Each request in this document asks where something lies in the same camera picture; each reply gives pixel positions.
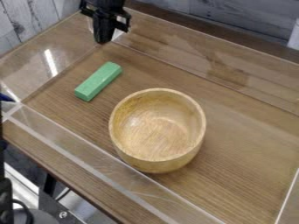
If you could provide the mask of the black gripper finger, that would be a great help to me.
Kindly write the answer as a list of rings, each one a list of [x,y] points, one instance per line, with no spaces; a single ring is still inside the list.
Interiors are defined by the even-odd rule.
[[[93,38],[98,44],[105,44],[110,41],[114,33],[114,19],[104,17],[100,14],[93,14]]]

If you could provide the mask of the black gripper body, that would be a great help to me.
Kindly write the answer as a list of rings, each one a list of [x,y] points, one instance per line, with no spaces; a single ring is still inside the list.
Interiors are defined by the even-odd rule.
[[[125,0],[80,0],[80,12],[92,18],[93,31],[128,32],[130,14],[124,10]]]

